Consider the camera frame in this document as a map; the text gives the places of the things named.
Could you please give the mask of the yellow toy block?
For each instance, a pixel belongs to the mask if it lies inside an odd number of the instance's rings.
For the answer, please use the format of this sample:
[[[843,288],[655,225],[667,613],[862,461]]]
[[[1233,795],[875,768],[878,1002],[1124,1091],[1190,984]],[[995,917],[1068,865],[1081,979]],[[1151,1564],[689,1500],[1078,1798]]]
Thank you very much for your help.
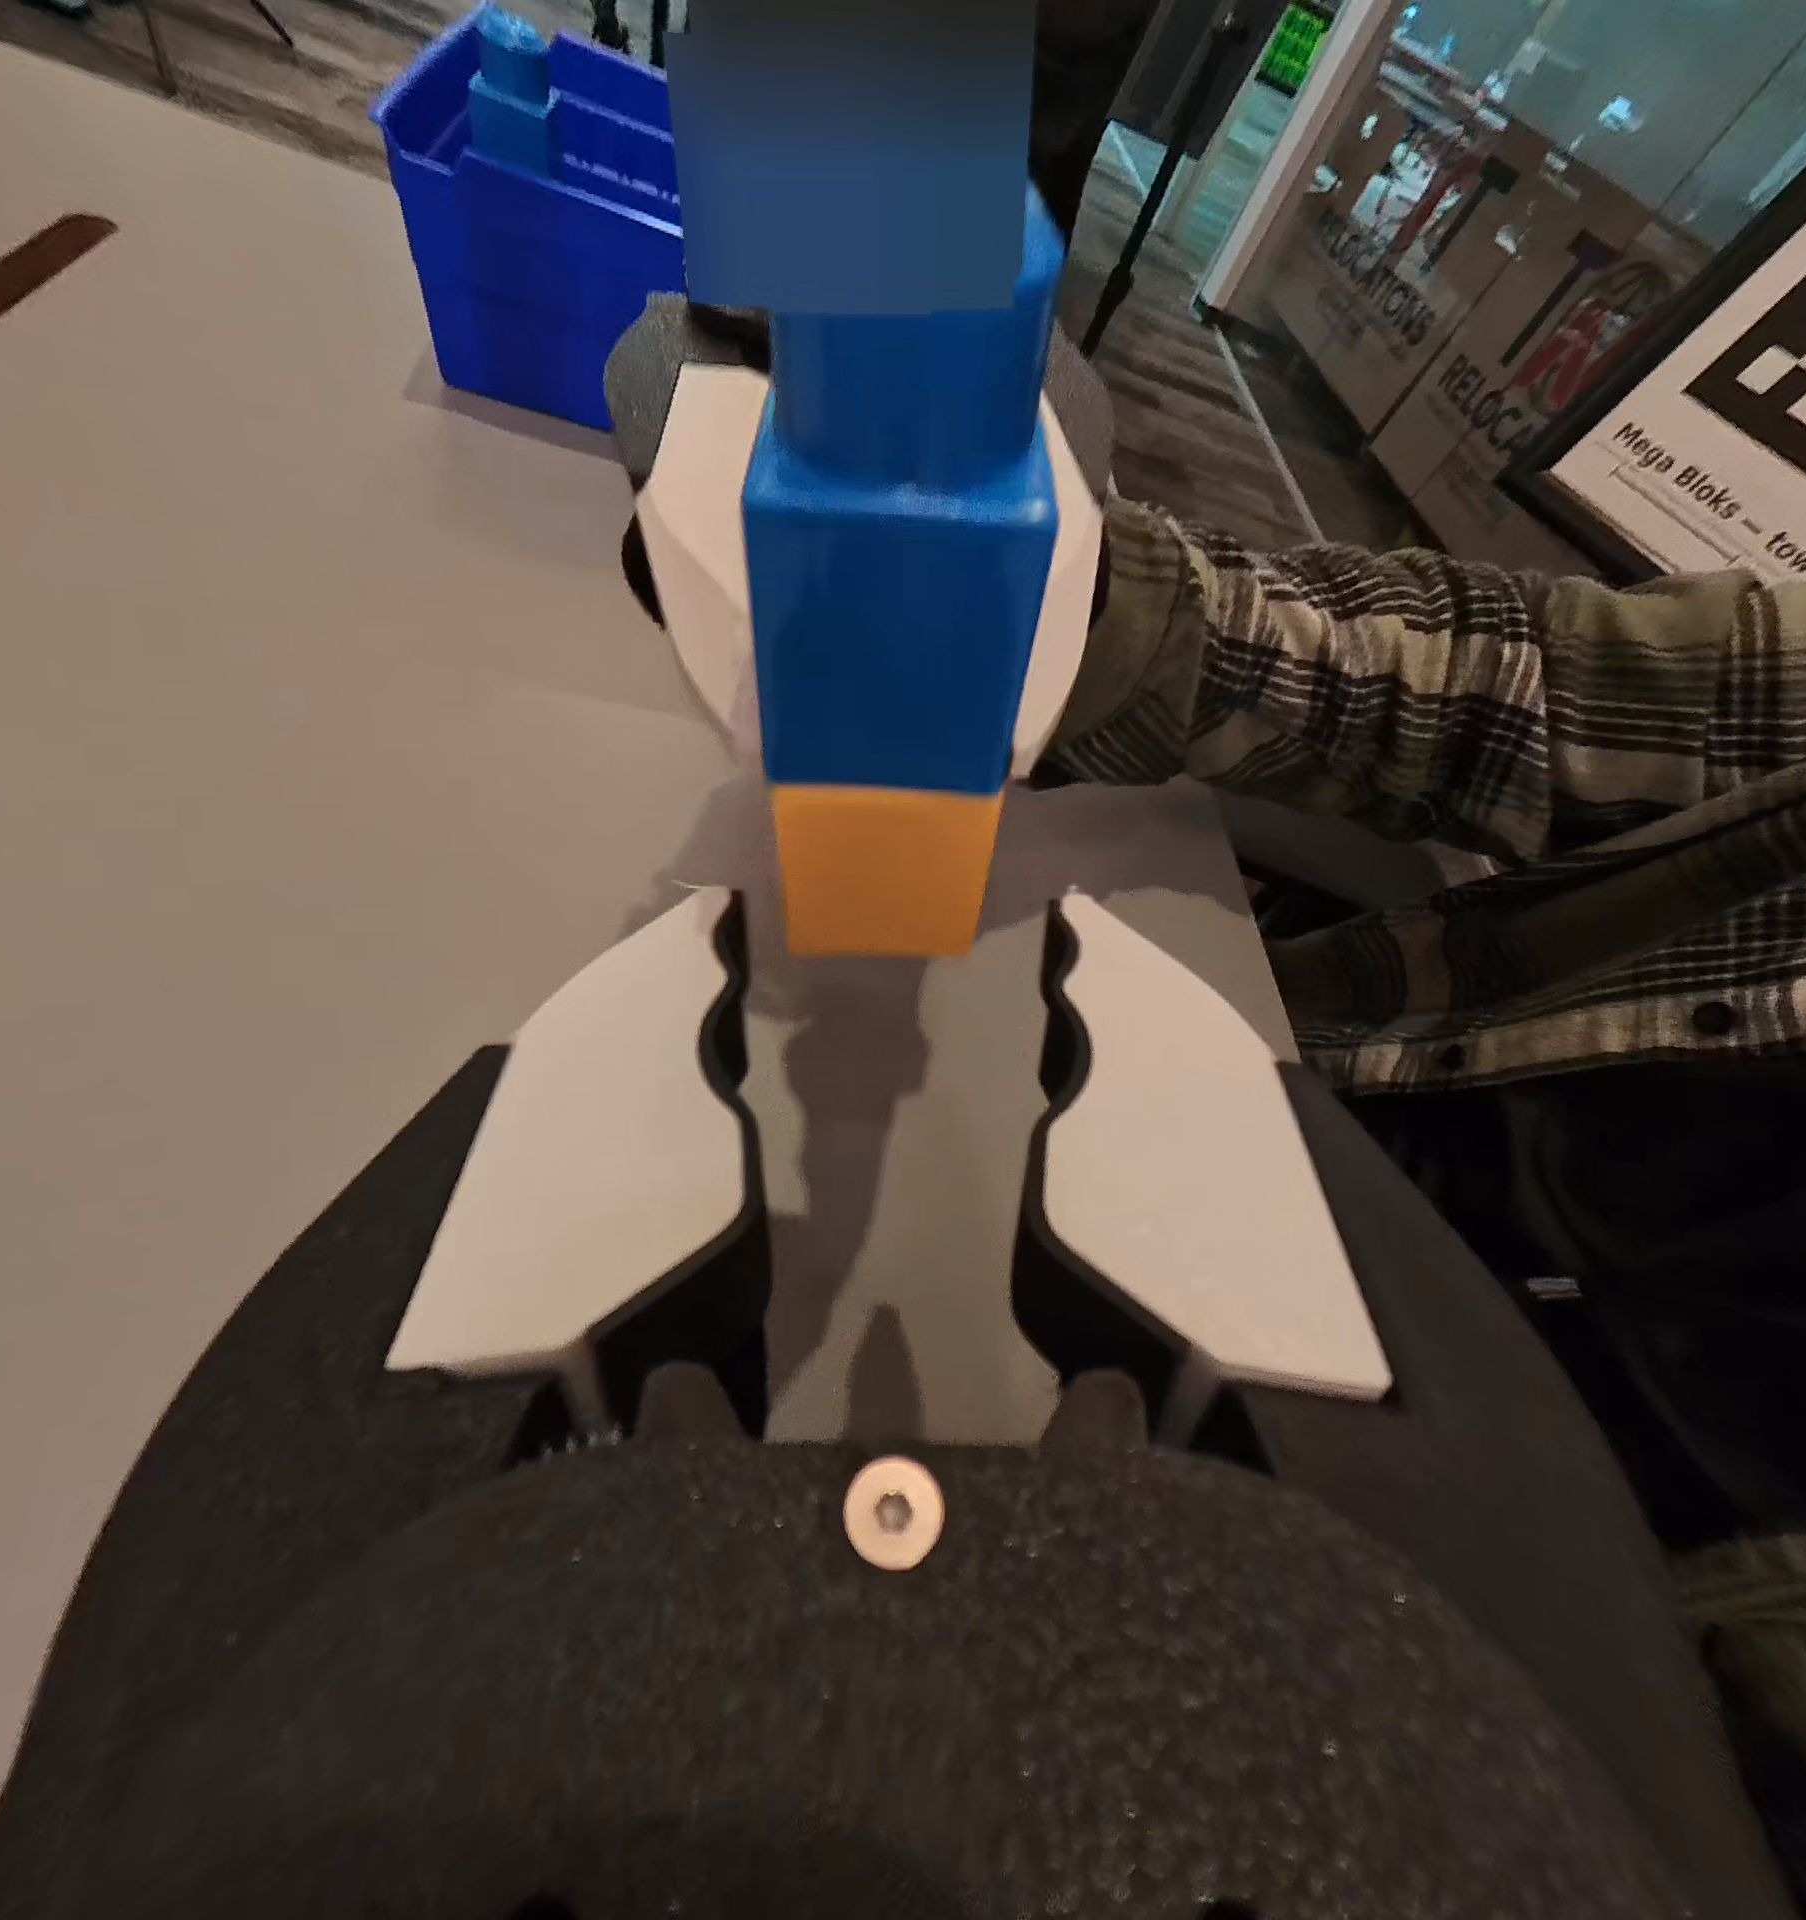
[[[1003,797],[771,786],[781,920],[796,957],[963,957]]]

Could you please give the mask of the framed checkered marker sign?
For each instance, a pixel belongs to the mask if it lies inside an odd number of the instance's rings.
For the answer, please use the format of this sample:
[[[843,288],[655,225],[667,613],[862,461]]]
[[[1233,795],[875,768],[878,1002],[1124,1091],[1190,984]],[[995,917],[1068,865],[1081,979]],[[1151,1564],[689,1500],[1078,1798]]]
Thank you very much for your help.
[[[1613,581],[1806,581],[1806,167],[1501,474]]]

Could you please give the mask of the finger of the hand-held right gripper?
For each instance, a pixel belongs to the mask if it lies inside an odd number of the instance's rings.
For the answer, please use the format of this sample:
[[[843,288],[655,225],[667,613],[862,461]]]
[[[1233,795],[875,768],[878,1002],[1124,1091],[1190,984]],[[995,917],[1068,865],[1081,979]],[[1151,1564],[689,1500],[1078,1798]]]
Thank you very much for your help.
[[[761,754],[741,493],[770,398],[747,368],[683,368],[635,495],[664,635],[738,757]]]
[[[1053,742],[1087,645],[1103,507],[1059,420],[1036,420],[1003,480],[1002,686],[1003,778]]]

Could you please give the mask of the blue toy block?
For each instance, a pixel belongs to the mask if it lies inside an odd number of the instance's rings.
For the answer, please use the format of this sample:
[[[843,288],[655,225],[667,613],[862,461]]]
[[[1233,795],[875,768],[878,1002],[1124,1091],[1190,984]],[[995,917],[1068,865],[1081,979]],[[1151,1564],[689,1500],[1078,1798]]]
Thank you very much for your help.
[[[1062,227],[1053,219],[1053,210],[1047,206],[1041,188],[1035,185],[1035,180],[1029,180],[1015,303],[1020,312],[1029,307],[1036,359],[1047,359],[1050,353],[1065,264],[1068,238],[1062,237]]]
[[[550,43],[518,12],[476,12],[476,70],[469,80],[469,148],[528,177],[553,177]]]
[[[1059,493],[1041,431],[1053,303],[774,316],[741,486],[771,786],[995,797]]]

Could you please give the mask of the person's right forearm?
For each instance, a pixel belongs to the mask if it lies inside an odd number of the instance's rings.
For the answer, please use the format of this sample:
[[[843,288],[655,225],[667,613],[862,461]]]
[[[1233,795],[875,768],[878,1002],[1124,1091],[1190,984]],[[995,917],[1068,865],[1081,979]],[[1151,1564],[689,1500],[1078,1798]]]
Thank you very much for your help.
[[[1050,769],[1185,775],[1506,868],[1735,836],[1731,900],[1806,881],[1802,578],[1251,552],[1135,501],[1103,563]]]

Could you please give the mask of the blue plastic bin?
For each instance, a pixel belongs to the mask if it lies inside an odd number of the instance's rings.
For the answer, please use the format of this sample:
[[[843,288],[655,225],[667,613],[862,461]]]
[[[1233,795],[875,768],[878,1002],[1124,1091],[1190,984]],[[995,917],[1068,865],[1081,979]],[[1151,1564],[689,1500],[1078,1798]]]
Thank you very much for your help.
[[[561,149],[550,180],[528,177],[469,148],[479,9],[370,112],[436,368],[455,392],[607,431],[607,353],[653,295],[685,291],[667,85],[591,39],[545,37]]]

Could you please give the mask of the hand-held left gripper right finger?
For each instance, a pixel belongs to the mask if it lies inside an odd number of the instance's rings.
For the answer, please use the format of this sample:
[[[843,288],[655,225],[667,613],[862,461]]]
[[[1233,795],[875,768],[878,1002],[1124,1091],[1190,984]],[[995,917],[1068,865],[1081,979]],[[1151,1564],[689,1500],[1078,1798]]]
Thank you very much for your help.
[[[1251,1023],[1084,893],[1047,909],[1041,999],[1009,1307],[1062,1383],[1127,1374],[1158,1444],[1243,1386],[1385,1404],[1385,1345]]]

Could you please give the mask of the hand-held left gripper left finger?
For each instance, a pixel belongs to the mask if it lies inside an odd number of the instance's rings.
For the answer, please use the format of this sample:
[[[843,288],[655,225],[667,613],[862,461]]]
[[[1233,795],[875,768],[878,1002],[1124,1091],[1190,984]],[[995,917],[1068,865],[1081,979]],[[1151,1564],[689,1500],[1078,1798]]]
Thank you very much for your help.
[[[518,1026],[385,1365],[558,1382],[632,1428],[655,1368],[770,1416],[771,1243],[741,1100],[747,924],[691,890]]]

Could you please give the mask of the dark panel on tripod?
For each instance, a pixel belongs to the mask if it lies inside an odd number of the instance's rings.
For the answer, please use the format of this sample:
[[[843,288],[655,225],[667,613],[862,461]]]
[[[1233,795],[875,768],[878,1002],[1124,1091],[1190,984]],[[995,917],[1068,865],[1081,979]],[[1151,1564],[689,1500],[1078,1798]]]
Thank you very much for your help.
[[[1164,154],[1158,158],[1155,177],[1145,192],[1145,201],[1139,206],[1139,215],[1132,219],[1132,227],[1121,252],[1115,255],[1115,267],[1100,291],[1097,307],[1081,334],[1078,350],[1084,361],[1097,355],[1109,325],[1115,322],[1115,313],[1130,298],[1139,258],[1145,252],[1151,230],[1155,227],[1155,215],[1163,203],[1172,194],[1181,162],[1193,149],[1196,128],[1205,119],[1205,107],[1215,95],[1233,52],[1245,43],[1245,34],[1248,34],[1245,9],[1248,9],[1245,3],[1218,3],[1212,12],[1212,21],[1205,39],[1205,54],[1196,67],[1196,75],[1185,80],[1176,100],[1176,118],[1172,124],[1172,134],[1164,142]]]

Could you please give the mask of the cardboard moving box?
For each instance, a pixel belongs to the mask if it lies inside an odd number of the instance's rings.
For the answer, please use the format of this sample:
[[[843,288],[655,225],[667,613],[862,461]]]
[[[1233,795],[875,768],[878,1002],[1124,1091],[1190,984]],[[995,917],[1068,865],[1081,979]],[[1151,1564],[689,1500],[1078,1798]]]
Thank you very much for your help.
[[[1279,325],[1369,437],[1439,344],[1445,298],[1425,291],[1416,233],[1455,133],[1372,85],[1276,255]]]
[[[1613,192],[1535,227],[1375,446],[1442,549],[1541,563],[1546,534],[1506,493],[1506,471],[1711,258],[1683,227]]]

